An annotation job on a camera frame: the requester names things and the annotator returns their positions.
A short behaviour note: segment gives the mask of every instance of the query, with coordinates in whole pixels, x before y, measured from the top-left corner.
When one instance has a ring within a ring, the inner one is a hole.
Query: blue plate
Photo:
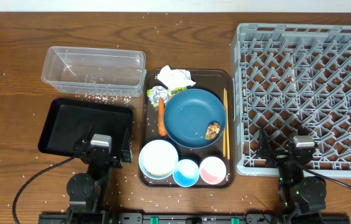
[[[207,126],[218,122],[221,130],[214,140],[206,140]],[[191,149],[207,147],[218,140],[227,123],[224,106],[205,90],[189,89],[169,100],[164,109],[164,126],[169,137],[177,144]]]

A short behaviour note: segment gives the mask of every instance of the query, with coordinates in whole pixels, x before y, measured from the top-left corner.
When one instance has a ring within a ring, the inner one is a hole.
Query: small pink bowl
[[[204,159],[199,166],[200,177],[208,184],[219,184],[227,174],[224,162],[214,156]]]

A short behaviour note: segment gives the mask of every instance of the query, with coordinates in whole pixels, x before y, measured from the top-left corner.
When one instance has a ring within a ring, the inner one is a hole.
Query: wood grain
[[[0,223],[13,223],[11,203],[28,178],[65,159],[37,150],[51,101],[60,96],[87,100],[84,96],[62,95],[41,81],[49,47],[142,50],[148,71],[169,64],[179,68],[222,69],[229,73],[229,43],[241,22],[351,25],[351,14],[0,12]],[[135,124],[140,124],[142,100],[133,98],[130,105]],[[249,208],[281,208],[277,178],[238,175],[225,190],[143,186],[136,177],[140,131],[140,127],[133,126],[134,162],[114,173],[106,199],[108,206],[151,213],[226,214],[241,214]],[[86,168],[80,161],[72,161],[33,181],[19,200],[17,211],[21,223],[37,223],[41,212],[66,210],[68,179],[73,172],[84,172]],[[347,213],[351,218],[351,191],[331,183],[327,184],[327,191],[326,212]]]

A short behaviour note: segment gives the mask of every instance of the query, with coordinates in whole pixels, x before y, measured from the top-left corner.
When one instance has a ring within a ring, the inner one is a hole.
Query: bowl rim
[[[206,181],[205,179],[204,179],[204,177],[202,176],[202,175],[200,175],[200,172],[202,171],[202,163],[204,163],[204,161],[206,161],[207,159],[211,159],[211,158],[215,158],[216,160],[219,160],[219,161],[221,161],[221,164],[224,166],[224,176],[223,176],[223,178],[220,180],[220,181],[218,181],[218,182],[214,182],[214,184],[213,183],[210,183],[210,182],[208,182],[208,181]],[[225,178],[225,176],[227,175],[227,167],[226,167],[226,165],[225,165],[225,163],[224,163],[224,161],[222,161],[220,158],[218,158],[218,157],[216,157],[216,156],[209,156],[209,157],[206,157],[204,160],[202,160],[202,162],[200,163],[200,166],[199,166],[199,176],[202,178],[202,180],[205,182],[205,183],[207,183],[207,184],[211,184],[211,185],[216,185],[216,184],[219,184],[219,183],[221,183],[221,181],[223,181],[224,180],[224,178]]]
[[[144,152],[144,148],[145,148],[145,146],[147,146],[149,143],[151,143],[151,142],[156,142],[156,141],[163,141],[163,142],[166,142],[166,143],[168,143],[168,144],[170,144],[171,146],[172,146],[172,151],[175,151],[175,155],[176,155],[176,162],[174,163],[174,166],[173,166],[173,169],[168,173],[168,174],[166,174],[166,175],[164,175],[164,176],[162,176],[162,177],[155,177],[155,176],[153,176],[153,175],[151,175],[150,173],[148,173],[147,171],[146,171],[146,169],[145,169],[145,167],[143,167],[143,164],[144,164],[144,162],[143,162],[143,152]],[[177,165],[177,163],[178,163],[178,161],[179,161],[179,155],[178,155],[178,152],[177,152],[177,149],[176,149],[176,147],[175,146],[173,146],[173,144],[171,144],[169,141],[166,141],[166,140],[164,140],[164,139],[155,139],[155,140],[152,140],[152,141],[150,141],[150,142],[148,142],[147,144],[145,144],[144,146],[143,146],[143,148],[141,149],[141,151],[139,152],[139,156],[138,156],[138,166],[139,166],[139,169],[141,170],[141,172],[146,176],[146,177],[149,177],[150,179],[153,179],[153,180],[162,180],[162,179],[166,179],[166,178],[168,178],[168,177],[170,177],[172,174],[173,174],[173,172],[174,172],[174,168],[176,168],[176,165]]]
[[[196,168],[197,168],[197,169],[195,169],[195,170],[198,170],[198,171],[199,171],[199,166],[198,166],[198,164],[197,164],[195,161],[193,161],[192,159],[181,159],[180,161],[177,162],[177,164],[175,165],[175,167],[174,167],[174,169],[173,169],[173,173],[172,173],[172,174],[173,174],[173,180],[175,181],[175,183],[176,183],[178,186],[180,186],[180,187],[191,187],[191,186],[195,185],[195,184],[198,182],[199,177],[200,177],[200,171],[198,172],[198,178],[196,178],[196,181],[195,181],[192,185],[181,185],[180,183],[178,183],[178,181],[177,181],[176,178],[174,177],[174,171],[175,171],[177,165],[178,165],[181,161],[190,161],[190,162],[192,162],[193,164],[196,165]]]

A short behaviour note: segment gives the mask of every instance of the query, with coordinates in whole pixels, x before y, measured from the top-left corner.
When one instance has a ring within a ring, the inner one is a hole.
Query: clear plastic container
[[[41,79],[61,93],[140,97],[145,74],[144,52],[51,47]]]

